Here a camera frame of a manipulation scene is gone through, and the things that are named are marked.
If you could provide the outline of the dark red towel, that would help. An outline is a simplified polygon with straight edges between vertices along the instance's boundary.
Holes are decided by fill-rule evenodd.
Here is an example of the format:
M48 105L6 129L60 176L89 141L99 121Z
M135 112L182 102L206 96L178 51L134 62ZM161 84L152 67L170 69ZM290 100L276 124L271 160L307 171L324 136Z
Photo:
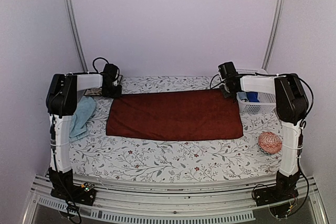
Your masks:
M237 102L219 89L128 94L113 100L108 136L155 141L231 140L243 136Z

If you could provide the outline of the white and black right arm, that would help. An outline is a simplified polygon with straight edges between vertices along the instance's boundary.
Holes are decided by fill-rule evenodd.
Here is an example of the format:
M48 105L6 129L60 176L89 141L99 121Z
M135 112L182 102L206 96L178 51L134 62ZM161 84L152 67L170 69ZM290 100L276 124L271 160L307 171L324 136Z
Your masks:
M238 74L237 71L220 73L221 90L225 97L237 92L273 94L276 98L276 113L283 131L282 159L276 174L276 185L267 189L276 201L296 194L296 183L300 177L299 158L302 152L302 130L309 112L309 102L302 87L302 80L290 74Z

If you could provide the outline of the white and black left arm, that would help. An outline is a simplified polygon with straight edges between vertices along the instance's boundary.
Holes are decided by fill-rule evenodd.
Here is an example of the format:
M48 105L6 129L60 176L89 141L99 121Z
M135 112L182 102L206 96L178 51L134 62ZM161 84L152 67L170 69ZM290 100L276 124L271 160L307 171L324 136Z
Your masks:
M69 158L69 134L72 116L77 108L79 91L100 88L104 97L121 95L119 70L105 70L101 73L57 73L51 81L46 106L50 119L51 158L49 178L53 193L57 197L73 200L80 186L73 183L73 171Z

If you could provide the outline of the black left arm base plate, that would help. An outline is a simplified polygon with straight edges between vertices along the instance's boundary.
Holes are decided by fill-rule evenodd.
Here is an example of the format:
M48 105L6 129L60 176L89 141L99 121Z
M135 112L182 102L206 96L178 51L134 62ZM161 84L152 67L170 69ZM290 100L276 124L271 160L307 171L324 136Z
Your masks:
M63 185L53 186L50 195L65 201L93 206L96 193L95 184L84 183L80 186L72 185L70 187Z

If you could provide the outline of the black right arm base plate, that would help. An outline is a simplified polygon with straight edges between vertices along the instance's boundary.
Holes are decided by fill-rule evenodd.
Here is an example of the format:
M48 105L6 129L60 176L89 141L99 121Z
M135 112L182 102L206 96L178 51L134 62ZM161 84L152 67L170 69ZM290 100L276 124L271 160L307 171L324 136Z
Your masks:
M289 199L296 199L299 196L299 193L296 188L282 191L278 190L277 186L257 184L253 188L251 196L257 206L264 206Z

